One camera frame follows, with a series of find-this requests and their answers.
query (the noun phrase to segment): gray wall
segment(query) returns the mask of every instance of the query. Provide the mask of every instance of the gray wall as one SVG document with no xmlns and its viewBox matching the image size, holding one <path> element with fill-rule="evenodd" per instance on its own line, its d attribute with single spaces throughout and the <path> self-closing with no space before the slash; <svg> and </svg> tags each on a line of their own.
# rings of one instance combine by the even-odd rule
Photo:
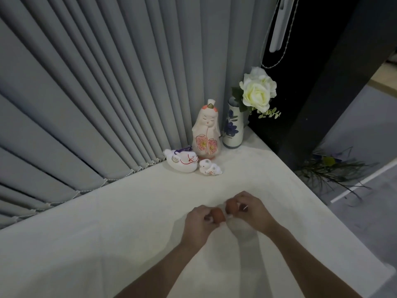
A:
<svg viewBox="0 0 397 298">
<path fill-rule="evenodd" d="M 321 148 L 337 153 L 353 146 L 350 157 L 379 164 L 366 175 L 397 157 L 397 98 L 366 85 L 324 138 Z M 322 195 L 327 202 L 344 189 Z"/>
</svg>

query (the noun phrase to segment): wooden surface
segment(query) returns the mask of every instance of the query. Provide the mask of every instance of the wooden surface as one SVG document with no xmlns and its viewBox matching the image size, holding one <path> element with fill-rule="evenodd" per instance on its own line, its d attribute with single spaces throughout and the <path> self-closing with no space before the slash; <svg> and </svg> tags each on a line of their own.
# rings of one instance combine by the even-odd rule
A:
<svg viewBox="0 0 397 298">
<path fill-rule="evenodd" d="M 240 148 L 223 149 L 216 158 L 222 175 L 183 174 L 163 162 L 1 230 L 0 296 L 113 297 L 179 242 L 193 207 L 216 206 L 247 190 L 315 257 L 369 297 L 393 271 L 245 130 Z M 303 297 L 277 248 L 241 222 L 231 220 L 211 234 L 169 297 Z"/>
<path fill-rule="evenodd" d="M 397 98 L 397 65 L 391 63 L 381 65 L 368 85 Z"/>
</svg>

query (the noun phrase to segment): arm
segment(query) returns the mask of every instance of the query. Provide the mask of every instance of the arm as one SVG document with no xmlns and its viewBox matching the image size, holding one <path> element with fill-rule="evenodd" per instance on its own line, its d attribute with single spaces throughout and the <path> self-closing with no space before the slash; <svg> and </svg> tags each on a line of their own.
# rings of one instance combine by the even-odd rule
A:
<svg viewBox="0 0 397 298">
<path fill-rule="evenodd" d="M 248 205 L 247 212 L 235 216 L 268 236 L 280 250 L 306 298 L 361 298 L 350 286 L 311 255 L 283 226 L 271 216 L 260 199 L 243 191 L 236 199 Z"/>
<path fill-rule="evenodd" d="M 211 208 L 201 205 L 187 214 L 181 243 L 159 263 L 125 287 L 115 298 L 166 298 L 182 270 L 219 225 L 204 220 Z"/>
</svg>

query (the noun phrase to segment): black wall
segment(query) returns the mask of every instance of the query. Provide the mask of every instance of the black wall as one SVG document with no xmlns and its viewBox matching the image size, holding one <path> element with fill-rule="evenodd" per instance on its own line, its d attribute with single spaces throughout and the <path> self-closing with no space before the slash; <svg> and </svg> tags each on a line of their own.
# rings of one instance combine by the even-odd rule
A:
<svg viewBox="0 0 397 298">
<path fill-rule="evenodd" d="M 291 169 L 311 154 L 397 45 L 397 0 L 321 1 L 299 0 L 284 59 L 266 69 L 277 82 L 271 108 L 281 116 L 250 116 L 249 126 Z M 281 50 L 270 53 L 272 31 L 265 66 L 280 59 L 286 44 L 285 38 Z"/>
</svg>

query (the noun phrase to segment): japanese doll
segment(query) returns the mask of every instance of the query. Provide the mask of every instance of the japanese doll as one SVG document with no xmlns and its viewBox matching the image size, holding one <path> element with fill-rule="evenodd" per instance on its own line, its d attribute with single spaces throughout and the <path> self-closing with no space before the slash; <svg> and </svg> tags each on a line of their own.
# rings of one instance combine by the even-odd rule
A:
<svg viewBox="0 0 397 298">
<path fill-rule="evenodd" d="M 213 158 L 221 149 L 218 110 L 215 100 L 209 99 L 198 113 L 193 126 L 193 151 L 201 158 Z"/>
</svg>

